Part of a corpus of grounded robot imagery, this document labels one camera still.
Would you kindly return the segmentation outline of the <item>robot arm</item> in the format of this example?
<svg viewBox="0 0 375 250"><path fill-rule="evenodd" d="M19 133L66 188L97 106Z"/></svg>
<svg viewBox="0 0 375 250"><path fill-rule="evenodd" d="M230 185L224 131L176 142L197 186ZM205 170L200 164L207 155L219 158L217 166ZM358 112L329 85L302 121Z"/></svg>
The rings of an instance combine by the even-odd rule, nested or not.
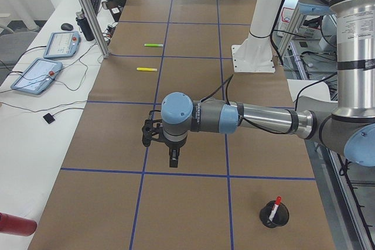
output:
<svg viewBox="0 0 375 250"><path fill-rule="evenodd" d="M239 126L312 139L362 166L374 165L374 0L300 0L307 15L337 17L337 103L298 97L295 108L273 109L171 93L162 101L156 128L144 129L169 147L178 165L188 132L233 133Z"/></svg>

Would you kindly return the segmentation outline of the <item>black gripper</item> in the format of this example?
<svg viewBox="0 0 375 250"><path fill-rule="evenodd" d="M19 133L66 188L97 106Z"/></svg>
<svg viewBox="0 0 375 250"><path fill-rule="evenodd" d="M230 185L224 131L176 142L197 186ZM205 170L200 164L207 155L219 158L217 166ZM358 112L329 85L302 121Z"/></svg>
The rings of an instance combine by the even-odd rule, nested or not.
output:
<svg viewBox="0 0 375 250"><path fill-rule="evenodd" d="M181 141L170 141L166 140L165 144L169 148L169 167L177 168L179 163L179 152L180 148L186 143L186 138Z"/></svg>

